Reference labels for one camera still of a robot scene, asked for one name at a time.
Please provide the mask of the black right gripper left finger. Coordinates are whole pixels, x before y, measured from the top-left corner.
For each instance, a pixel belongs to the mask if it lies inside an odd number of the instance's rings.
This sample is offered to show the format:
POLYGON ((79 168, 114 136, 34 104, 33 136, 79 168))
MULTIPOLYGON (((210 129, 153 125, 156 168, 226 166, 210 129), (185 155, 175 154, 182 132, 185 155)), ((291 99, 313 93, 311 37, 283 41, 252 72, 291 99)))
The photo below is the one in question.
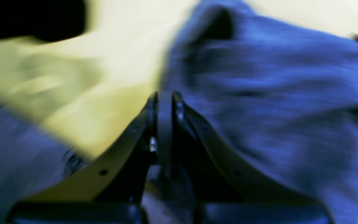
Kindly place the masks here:
POLYGON ((156 133, 158 94, 95 161, 64 181, 17 202, 10 224, 147 224, 141 207, 145 179, 157 160, 150 150, 156 133))

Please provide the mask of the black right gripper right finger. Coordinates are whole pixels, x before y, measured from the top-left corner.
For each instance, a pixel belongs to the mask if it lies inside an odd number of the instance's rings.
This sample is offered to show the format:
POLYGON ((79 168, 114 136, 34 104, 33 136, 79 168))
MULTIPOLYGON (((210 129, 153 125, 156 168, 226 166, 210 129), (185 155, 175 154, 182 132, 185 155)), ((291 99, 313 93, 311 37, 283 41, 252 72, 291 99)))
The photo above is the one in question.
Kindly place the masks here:
POLYGON ((241 159, 179 92, 167 99, 167 177, 190 194, 193 224, 332 223, 317 202, 241 159))

